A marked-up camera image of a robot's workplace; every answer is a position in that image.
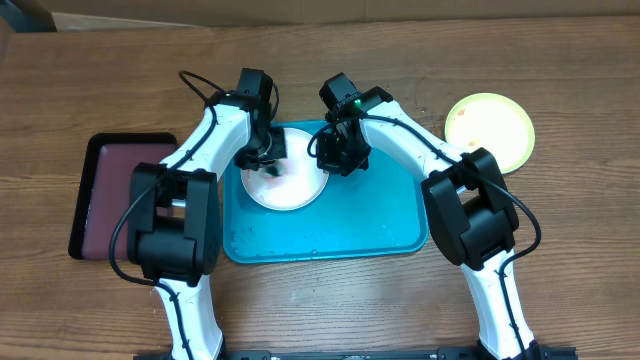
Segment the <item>white plate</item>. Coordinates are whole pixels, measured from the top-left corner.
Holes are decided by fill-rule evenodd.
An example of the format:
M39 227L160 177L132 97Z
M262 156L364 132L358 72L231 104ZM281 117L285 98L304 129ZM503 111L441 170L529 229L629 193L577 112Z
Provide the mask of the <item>white plate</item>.
M329 178L307 153L312 135L296 128L285 128L284 132L287 157L275 161L286 167L283 176L266 176L264 167L241 171L241 182L249 196L277 211L291 211L310 204L321 194Z

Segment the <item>green rimmed plate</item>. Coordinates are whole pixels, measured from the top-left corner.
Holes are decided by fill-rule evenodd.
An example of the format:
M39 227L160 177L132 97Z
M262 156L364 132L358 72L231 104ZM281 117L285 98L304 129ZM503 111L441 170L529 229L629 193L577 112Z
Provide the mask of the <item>green rimmed plate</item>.
M522 167L535 145L528 113L514 100L495 93L476 93L459 100L447 115L444 135L449 144L468 152L488 150L503 174Z

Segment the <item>green dish sponge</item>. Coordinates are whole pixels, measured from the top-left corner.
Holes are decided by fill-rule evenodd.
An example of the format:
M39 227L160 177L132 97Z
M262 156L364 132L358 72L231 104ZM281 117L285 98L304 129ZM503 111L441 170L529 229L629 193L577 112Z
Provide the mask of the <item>green dish sponge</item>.
M279 162L275 162L266 165L263 168L263 173L269 177L280 177L286 173L286 167Z

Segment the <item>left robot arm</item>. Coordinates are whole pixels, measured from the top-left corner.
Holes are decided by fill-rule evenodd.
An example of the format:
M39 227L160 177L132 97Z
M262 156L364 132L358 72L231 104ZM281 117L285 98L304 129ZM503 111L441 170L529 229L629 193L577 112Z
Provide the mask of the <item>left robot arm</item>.
M210 288L222 247L218 182L229 164L279 175L284 132L271 125L279 94L262 70L244 68L235 89L204 96L200 124L159 164L132 174L130 205L114 234L127 232L127 257L141 268L137 283L161 296L173 345L170 359L216 359L224 339Z

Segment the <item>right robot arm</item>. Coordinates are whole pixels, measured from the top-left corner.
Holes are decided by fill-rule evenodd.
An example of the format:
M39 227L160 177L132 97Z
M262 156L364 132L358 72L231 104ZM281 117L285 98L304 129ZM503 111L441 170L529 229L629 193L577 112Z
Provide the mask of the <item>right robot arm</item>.
M484 359L539 359L517 291L514 234L531 211L504 182L486 149L460 150L410 118L385 90L359 91L343 73L326 80L319 96L326 125L307 151L320 169L348 176L368 168L378 149L420 182L430 234L439 251L464 273L479 321Z

